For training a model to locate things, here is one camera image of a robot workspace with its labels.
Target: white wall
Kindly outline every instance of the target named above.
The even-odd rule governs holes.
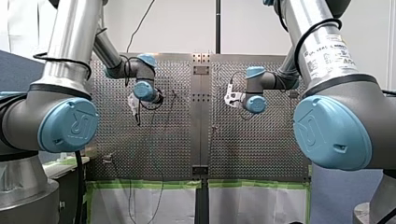
[[[110,0],[105,24],[118,51],[126,51],[151,0]],[[215,1],[157,0],[134,37],[134,52],[209,52],[215,48]]]
[[[359,69],[375,76],[384,89],[396,88],[392,76],[396,62],[389,57],[396,49],[389,39],[395,1],[353,0],[342,18],[342,34]],[[110,0],[105,7],[105,24],[118,51],[126,50],[149,3]],[[222,0],[221,13],[222,53],[288,52],[289,36],[273,8],[263,6],[262,0]],[[0,0],[0,49],[28,58],[47,51],[55,15],[48,0]],[[215,0],[157,0],[134,37],[131,51],[215,51]]]

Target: diamond plate panel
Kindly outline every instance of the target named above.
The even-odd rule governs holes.
[[[161,180],[162,174],[165,180],[191,179],[191,61],[188,56],[184,60],[180,56],[178,59],[157,57],[156,87],[163,91],[165,100],[155,112],[141,108],[141,126],[136,125],[127,105],[134,81],[131,79],[125,87],[124,79],[106,78],[101,62],[92,61],[92,98],[100,124],[95,138],[97,157],[88,169],[90,180]],[[113,162],[103,163],[102,158],[111,153]]]
[[[245,71],[249,66],[262,65],[276,70],[278,57],[260,56],[252,63],[245,57],[212,58],[212,127],[209,128],[209,178],[264,179],[307,181],[309,162],[294,140],[292,116],[300,99],[290,99],[288,92],[265,91],[267,110],[248,118],[250,114],[224,104],[224,95],[231,76],[235,91],[245,90]],[[302,85],[298,92],[304,91]]]

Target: blue joint cap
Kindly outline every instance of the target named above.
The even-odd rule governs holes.
[[[345,105],[326,96],[303,99],[294,112],[294,134],[313,163],[328,169],[355,171],[372,158],[370,136]]]
[[[151,67],[155,68],[157,66],[157,61],[155,58],[152,57],[150,54],[139,54],[137,58],[145,62],[146,64],[150,65]]]
[[[267,101],[260,95],[250,97],[246,102],[246,110],[252,114],[260,114],[265,111]]]
[[[265,4],[266,6],[270,7],[274,5],[274,0],[262,0],[262,3]]]
[[[99,115],[90,101],[70,98],[57,104],[44,117],[37,141],[48,152],[82,150],[94,137]]]
[[[251,66],[247,69],[247,79],[260,76],[266,72],[263,66]]]
[[[134,84],[134,96],[145,102],[151,102],[155,99],[156,91],[147,81],[138,81]]]

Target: metal perforated wall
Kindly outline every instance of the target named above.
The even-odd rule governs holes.
[[[156,58],[156,87],[165,99],[156,111],[141,108],[140,126],[127,105],[134,81],[125,87],[124,79],[106,78],[101,62],[92,62],[92,98],[100,124],[89,179],[191,179],[191,60]],[[110,154],[113,162],[103,163]]]
[[[266,91],[267,110],[250,120],[240,118],[248,118],[249,113],[223,101],[235,72],[240,72],[233,79],[235,91],[243,91],[249,66],[275,70],[284,57],[158,54],[155,58],[155,82],[165,101],[155,112],[142,109],[140,127],[127,105],[134,82],[125,87],[123,79],[106,78],[102,64],[92,62],[92,98],[101,119],[92,144],[96,159],[88,169],[89,179],[161,180],[163,175],[165,180],[189,180],[192,167],[208,165],[209,178],[308,180],[309,163],[292,130],[298,98]],[[113,162],[103,163],[110,154]]]
[[[238,114],[223,100],[233,74],[234,90],[244,91],[244,73],[249,66],[262,65],[275,71],[282,61],[283,57],[276,56],[212,57],[209,178],[308,179],[308,160],[298,148],[292,129],[299,98],[290,98],[288,91],[265,91],[267,109],[253,117],[244,110]]]

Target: label sticker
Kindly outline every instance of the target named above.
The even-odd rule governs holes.
[[[326,38],[330,42],[304,53],[309,75],[312,78],[317,78],[327,76],[333,70],[357,70],[342,37],[340,35],[327,35]]]

